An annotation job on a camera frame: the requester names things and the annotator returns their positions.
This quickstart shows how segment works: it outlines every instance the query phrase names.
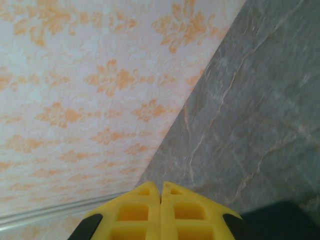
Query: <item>gray marble tile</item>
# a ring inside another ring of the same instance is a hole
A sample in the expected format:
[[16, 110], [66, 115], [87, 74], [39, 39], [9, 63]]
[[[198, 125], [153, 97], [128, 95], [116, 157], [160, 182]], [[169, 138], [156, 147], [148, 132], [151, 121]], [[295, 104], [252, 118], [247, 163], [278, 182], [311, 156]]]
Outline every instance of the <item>gray marble tile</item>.
[[139, 184], [176, 182], [239, 212], [320, 209], [319, 13], [318, 0], [248, 0]]

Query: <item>yellow tool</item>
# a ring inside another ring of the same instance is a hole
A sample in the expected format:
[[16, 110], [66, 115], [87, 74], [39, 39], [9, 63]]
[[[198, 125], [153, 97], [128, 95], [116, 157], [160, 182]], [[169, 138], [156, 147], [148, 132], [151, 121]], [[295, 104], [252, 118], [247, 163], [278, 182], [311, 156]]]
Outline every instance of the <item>yellow tool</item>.
[[89, 212], [68, 240], [254, 240], [240, 215], [172, 182], [146, 182]]

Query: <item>black rubber grip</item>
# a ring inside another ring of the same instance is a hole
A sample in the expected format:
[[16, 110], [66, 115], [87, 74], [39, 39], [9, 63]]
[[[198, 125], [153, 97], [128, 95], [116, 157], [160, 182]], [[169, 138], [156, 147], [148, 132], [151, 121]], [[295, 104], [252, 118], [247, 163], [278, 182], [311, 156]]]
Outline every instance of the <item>black rubber grip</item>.
[[241, 218], [231, 214], [224, 214], [223, 219], [235, 240], [257, 240]]
[[83, 219], [68, 240], [90, 240], [99, 226], [103, 216], [94, 214]]

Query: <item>wallpaper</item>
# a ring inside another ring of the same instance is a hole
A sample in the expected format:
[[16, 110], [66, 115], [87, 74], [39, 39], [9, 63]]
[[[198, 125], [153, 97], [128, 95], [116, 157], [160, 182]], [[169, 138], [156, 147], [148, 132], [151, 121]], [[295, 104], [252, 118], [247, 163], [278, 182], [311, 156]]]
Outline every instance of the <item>wallpaper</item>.
[[0, 216], [132, 189], [244, 0], [0, 0]]

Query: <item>baseboard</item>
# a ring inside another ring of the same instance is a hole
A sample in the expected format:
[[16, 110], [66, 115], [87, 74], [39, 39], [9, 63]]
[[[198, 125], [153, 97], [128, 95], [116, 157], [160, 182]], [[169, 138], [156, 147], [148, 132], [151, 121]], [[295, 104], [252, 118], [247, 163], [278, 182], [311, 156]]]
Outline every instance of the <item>baseboard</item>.
[[114, 198], [119, 197], [122, 194], [124, 194], [124, 192], [0, 217], [0, 231], [16, 228], [38, 221], [46, 221], [52, 218], [90, 211]]

